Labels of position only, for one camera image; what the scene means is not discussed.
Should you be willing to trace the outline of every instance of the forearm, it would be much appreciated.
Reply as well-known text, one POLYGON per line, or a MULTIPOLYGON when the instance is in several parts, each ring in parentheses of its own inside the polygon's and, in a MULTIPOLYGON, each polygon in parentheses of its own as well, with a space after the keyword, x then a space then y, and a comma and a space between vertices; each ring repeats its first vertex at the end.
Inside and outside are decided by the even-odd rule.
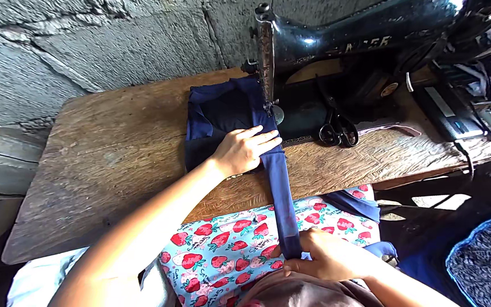
POLYGON ((385 307, 457 307, 439 292, 381 261, 372 276, 364 279, 385 307))
POLYGON ((225 178, 214 163, 206 160, 122 220, 88 250, 73 273, 93 279, 139 274, 198 202, 225 178))

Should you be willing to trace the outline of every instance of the white fabric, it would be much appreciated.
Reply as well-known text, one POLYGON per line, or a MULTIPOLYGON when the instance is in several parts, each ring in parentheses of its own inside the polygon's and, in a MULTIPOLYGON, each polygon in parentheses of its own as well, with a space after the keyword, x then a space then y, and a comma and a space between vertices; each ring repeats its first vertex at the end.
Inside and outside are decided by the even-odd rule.
MULTIPOLYGON (((7 294, 7 307, 45 307, 75 262, 88 248, 64 252, 24 265, 13 278, 7 294)), ((149 306, 174 307, 176 295, 155 259, 145 269, 140 284, 143 301, 149 306)))

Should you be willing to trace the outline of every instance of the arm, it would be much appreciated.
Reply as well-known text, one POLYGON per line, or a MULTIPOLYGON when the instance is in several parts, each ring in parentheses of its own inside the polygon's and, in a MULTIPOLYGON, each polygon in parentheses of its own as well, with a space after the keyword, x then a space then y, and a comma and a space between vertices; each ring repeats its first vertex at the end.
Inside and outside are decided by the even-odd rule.
POLYGON ((52 298, 50 306, 135 305, 138 274, 170 241, 204 196, 225 178, 249 171, 259 155, 282 142, 262 126, 227 134, 204 163, 158 193, 88 249, 52 298))
MULTIPOLYGON (((343 281, 364 279, 385 307, 457 307, 439 292, 392 268, 364 248, 317 228, 300 233, 301 246, 312 260, 286 260, 285 276, 291 271, 319 279, 343 281)), ((275 248, 272 257, 281 254, 275 248)))

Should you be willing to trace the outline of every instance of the concrete wall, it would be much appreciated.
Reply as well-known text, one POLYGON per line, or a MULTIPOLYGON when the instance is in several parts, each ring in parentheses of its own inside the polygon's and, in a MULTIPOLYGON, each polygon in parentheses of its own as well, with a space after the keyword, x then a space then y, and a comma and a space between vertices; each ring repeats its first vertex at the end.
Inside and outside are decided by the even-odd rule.
MULTIPOLYGON (((0 126, 46 137, 62 103, 239 66, 261 0, 0 0, 0 126)), ((377 0, 274 0, 323 24, 377 0)))

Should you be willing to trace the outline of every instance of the sewing machine brand text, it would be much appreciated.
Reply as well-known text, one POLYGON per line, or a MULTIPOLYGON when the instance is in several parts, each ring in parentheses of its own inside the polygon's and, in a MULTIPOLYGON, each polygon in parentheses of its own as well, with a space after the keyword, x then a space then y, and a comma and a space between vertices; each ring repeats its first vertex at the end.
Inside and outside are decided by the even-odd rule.
POLYGON ((334 53, 348 53, 358 50, 372 49, 386 46, 390 43, 391 36, 377 37, 372 39, 360 40, 352 43, 346 43, 341 46, 337 46, 334 49, 327 51, 329 54, 334 53))

